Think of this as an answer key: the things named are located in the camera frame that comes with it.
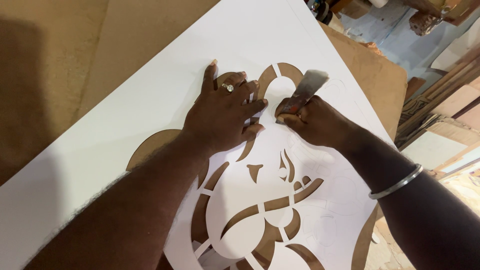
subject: hand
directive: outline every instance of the hand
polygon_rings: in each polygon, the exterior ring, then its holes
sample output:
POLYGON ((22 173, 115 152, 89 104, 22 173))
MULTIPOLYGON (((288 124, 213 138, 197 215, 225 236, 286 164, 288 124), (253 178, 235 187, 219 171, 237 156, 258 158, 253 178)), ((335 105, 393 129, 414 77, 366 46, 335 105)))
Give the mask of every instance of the hand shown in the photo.
POLYGON ((225 79, 225 84, 235 87, 232 93, 224 87, 215 91, 215 71, 216 60, 205 70, 202 91, 188 112, 182 130, 184 135, 192 135, 206 144, 211 155, 255 139, 264 127, 253 124, 244 128, 244 123, 267 106, 266 99, 242 105, 259 86, 258 81, 245 83, 245 72, 235 73, 225 79))
POLYGON ((297 115, 279 115, 289 99, 285 98, 279 104, 275 117, 310 144, 339 150, 359 127, 319 96, 313 96, 297 115))

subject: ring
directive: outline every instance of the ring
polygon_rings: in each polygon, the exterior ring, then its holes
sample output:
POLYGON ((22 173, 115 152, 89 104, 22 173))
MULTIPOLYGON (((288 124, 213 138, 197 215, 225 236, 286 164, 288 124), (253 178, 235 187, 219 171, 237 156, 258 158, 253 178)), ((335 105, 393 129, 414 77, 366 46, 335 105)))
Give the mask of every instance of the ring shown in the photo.
POLYGON ((222 87, 225 87, 225 89, 227 89, 228 92, 233 92, 233 85, 226 85, 226 84, 222 84, 222 87))

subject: left hand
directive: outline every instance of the left hand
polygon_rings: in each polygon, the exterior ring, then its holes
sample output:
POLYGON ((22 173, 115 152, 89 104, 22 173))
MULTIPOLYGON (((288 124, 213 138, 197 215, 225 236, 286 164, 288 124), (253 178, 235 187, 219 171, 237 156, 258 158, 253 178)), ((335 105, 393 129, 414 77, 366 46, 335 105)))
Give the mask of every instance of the left hand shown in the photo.
POLYGON ((245 72, 238 72, 227 79, 224 84, 234 86, 229 93, 224 87, 214 89, 214 60, 205 70, 202 91, 185 119, 182 133, 192 135, 196 140, 206 144, 211 155, 230 150, 244 141, 255 139, 264 127, 253 124, 243 127, 247 119, 267 106, 267 100, 261 99, 242 105, 250 94, 258 89, 258 81, 243 83, 245 72))

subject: workshop background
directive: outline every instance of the workshop background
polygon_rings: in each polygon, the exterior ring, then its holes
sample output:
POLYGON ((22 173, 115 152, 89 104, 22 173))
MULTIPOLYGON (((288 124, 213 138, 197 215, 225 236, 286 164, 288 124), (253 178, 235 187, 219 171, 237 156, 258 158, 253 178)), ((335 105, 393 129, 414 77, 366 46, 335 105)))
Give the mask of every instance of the workshop background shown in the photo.
MULTIPOLYGON (((217 1, 202 2, 208 10, 217 1)), ((480 27, 474 25, 480 1, 447 2, 458 3, 434 29, 444 0, 307 5, 319 21, 405 69, 409 83, 396 146, 480 215, 480 27)), ((176 11, 188 17, 189 7, 183 8, 176 11)), ((91 109, 84 95, 89 84, 104 83, 99 75, 90 80, 90 71, 100 37, 110 35, 102 32, 109 12, 109 0, 0 2, 0 185, 91 109)), ((152 56, 124 68, 137 70, 152 56)), ((381 209, 376 219, 365 269, 414 269, 381 209)))

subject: right hand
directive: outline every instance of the right hand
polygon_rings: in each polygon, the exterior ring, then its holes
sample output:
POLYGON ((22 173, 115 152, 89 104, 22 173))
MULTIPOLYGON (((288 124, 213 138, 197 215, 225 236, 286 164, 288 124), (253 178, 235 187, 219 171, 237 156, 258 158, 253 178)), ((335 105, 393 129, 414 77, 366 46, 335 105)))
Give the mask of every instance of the right hand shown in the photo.
POLYGON ((289 99, 279 104, 275 117, 310 144, 339 150, 359 128, 319 96, 313 96, 296 115, 280 114, 289 99))

